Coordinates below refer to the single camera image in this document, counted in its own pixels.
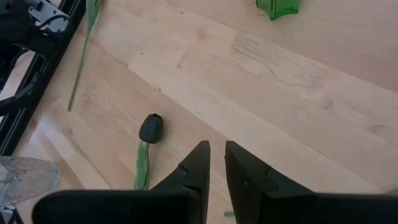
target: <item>gray cloth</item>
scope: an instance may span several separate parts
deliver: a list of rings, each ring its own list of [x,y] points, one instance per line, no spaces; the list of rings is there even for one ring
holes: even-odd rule
[[[48,161],[0,156],[0,206],[10,205],[52,190],[60,171]]]

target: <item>dark tulip bud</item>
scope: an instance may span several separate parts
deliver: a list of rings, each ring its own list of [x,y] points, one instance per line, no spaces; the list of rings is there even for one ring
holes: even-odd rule
[[[163,132],[163,118],[157,114],[150,114],[139,129],[139,138],[151,144],[159,142]]]

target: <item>wooden floor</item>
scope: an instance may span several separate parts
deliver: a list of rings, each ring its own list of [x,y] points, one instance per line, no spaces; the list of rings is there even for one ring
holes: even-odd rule
[[[223,217],[227,139],[315,191],[397,189],[397,10],[302,0],[299,15],[271,22],[252,0],[106,1],[73,111],[84,24],[17,155],[56,163],[58,189],[132,189],[139,127],[158,113],[149,185],[210,140],[208,223],[234,223]],[[37,199],[18,205],[25,220]]]

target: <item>green glass object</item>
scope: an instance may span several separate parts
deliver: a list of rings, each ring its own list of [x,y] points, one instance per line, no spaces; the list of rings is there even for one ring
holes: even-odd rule
[[[280,16],[299,13],[300,0],[256,0],[257,7],[273,21]]]

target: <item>green leaf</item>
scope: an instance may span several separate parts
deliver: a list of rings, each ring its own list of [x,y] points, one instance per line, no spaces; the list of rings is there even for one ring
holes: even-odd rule
[[[148,176],[148,148],[149,144],[143,141],[139,142],[138,152],[137,152],[137,171],[136,179],[134,182],[135,190],[147,190],[147,176]]]

